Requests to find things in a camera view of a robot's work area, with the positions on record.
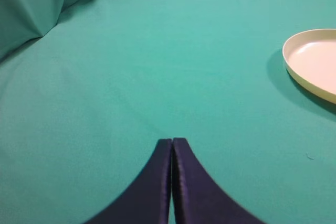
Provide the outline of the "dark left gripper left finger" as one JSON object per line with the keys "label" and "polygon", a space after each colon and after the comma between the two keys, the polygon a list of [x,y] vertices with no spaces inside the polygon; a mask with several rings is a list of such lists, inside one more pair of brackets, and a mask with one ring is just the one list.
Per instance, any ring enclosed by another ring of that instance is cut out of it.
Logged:
{"label": "dark left gripper left finger", "polygon": [[168,223],[172,140],[157,141],[146,165],[127,189],[87,223]]}

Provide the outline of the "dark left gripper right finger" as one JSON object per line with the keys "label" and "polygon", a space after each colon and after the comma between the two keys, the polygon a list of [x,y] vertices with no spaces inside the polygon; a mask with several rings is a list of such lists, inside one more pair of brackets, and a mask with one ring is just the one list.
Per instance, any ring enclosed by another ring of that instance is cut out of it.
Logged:
{"label": "dark left gripper right finger", "polygon": [[176,223],[263,223],[217,185],[185,138],[173,139],[172,195]]}

